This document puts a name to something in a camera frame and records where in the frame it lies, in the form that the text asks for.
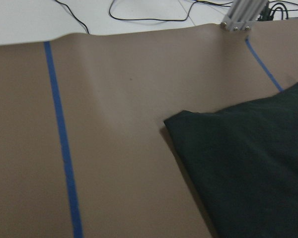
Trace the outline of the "black graphic t-shirt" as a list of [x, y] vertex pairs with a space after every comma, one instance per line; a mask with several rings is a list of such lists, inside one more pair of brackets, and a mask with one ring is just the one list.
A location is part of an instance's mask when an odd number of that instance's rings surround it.
[[220, 237], [298, 238], [298, 82], [164, 123]]

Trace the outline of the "aluminium frame post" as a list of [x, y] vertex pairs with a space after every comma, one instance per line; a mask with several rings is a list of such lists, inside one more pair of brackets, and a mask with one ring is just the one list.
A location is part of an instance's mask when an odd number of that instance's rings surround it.
[[267, 0], [234, 0], [220, 23], [221, 28], [234, 32], [249, 30], [267, 2]]

